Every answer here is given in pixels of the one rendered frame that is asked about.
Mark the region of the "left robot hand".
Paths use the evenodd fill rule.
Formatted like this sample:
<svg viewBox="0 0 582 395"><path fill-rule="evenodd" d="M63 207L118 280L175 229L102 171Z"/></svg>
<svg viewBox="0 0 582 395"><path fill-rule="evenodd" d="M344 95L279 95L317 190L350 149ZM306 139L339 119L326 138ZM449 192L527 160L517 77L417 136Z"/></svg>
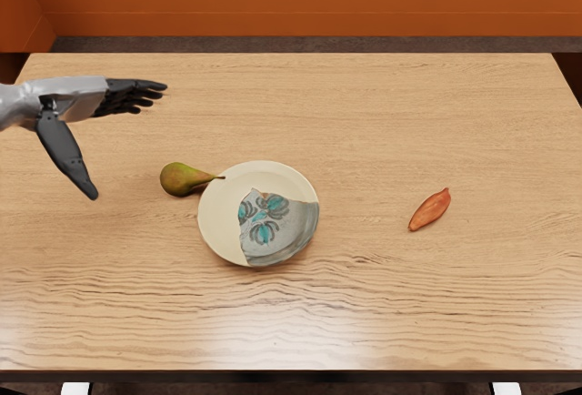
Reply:
<svg viewBox="0 0 582 395"><path fill-rule="evenodd" d="M36 133L55 166L89 199L98 198L69 124L89 118L138 114L163 96L167 85L144 79L59 76L0 83L0 132Z"/></svg>

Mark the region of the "cream plate with teal print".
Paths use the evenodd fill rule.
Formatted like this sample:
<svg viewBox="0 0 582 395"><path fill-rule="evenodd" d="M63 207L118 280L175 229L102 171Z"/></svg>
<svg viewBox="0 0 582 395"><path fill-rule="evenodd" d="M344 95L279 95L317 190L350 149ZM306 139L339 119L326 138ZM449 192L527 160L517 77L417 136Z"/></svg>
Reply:
<svg viewBox="0 0 582 395"><path fill-rule="evenodd" d="M303 250L316 233L319 202L311 183L275 161L235 165L209 183L198 206L204 242L233 264L262 268Z"/></svg>

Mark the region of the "orange-red elongated fruit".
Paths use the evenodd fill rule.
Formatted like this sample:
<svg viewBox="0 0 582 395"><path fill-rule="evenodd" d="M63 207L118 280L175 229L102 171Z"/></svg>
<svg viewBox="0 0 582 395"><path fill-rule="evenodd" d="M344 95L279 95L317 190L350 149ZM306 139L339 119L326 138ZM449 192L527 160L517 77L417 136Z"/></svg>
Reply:
<svg viewBox="0 0 582 395"><path fill-rule="evenodd" d="M417 231L440 219L447 211L450 203L451 195L448 187L431 195L413 213L407 226L408 230L411 232Z"/></svg>

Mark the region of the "green-brown pear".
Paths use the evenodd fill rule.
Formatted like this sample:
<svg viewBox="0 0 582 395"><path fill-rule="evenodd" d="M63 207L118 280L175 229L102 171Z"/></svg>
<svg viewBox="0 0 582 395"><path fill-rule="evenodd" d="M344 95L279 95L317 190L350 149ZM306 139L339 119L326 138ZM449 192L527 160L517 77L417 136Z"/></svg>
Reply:
<svg viewBox="0 0 582 395"><path fill-rule="evenodd" d="M166 164L159 176L160 185L166 194L179 198L188 196L195 188L215 179L225 179L225 177L210 174L180 162Z"/></svg>

